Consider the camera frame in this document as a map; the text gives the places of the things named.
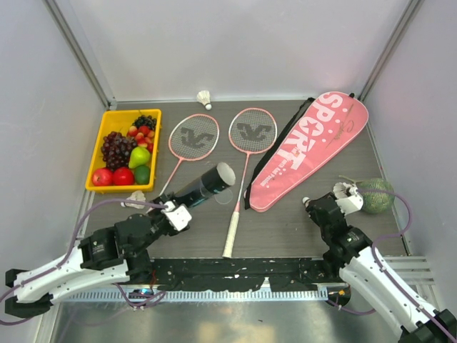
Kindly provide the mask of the clear tube lid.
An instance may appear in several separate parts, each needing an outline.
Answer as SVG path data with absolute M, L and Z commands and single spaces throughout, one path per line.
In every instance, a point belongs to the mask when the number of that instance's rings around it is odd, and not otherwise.
M 215 201 L 220 205 L 227 205 L 233 199 L 233 192 L 231 189 L 225 189 L 222 192 L 214 195 Z

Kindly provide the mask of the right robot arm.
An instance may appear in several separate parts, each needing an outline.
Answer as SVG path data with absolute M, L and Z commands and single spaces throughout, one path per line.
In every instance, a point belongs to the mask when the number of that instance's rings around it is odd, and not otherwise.
M 399 342 L 455 342 L 456 317 L 439 311 L 417 294 L 388 265 L 359 228 L 346 216 L 363 207 L 363 197 L 345 191 L 343 197 L 329 192 L 318 199 L 302 200 L 308 216 L 320 229 L 328 246 L 323 273 L 332 282 L 343 280 L 379 314 Z

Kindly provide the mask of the black shuttlecock tube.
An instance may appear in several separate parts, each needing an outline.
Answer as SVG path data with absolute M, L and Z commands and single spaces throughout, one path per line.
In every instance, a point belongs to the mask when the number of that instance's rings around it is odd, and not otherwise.
M 225 162 L 220 162 L 182 189 L 175 192 L 171 199 L 178 205 L 193 208 L 233 186 L 236 182 L 234 170 Z

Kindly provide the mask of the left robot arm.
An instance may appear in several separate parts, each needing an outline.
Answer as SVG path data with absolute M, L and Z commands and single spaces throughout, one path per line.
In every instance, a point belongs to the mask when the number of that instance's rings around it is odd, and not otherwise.
M 10 296 L 2 296 L 6 314 L 28 319 L 46 313 L 74 294 L 104 284 L 145 284 L 153 274 L 147 249 L 162 236 L 189 229 L 188 206 L 159 197 L 146 214 L 132 214 L 82 239 L 63 257 L 31 270 L 5 273 Z

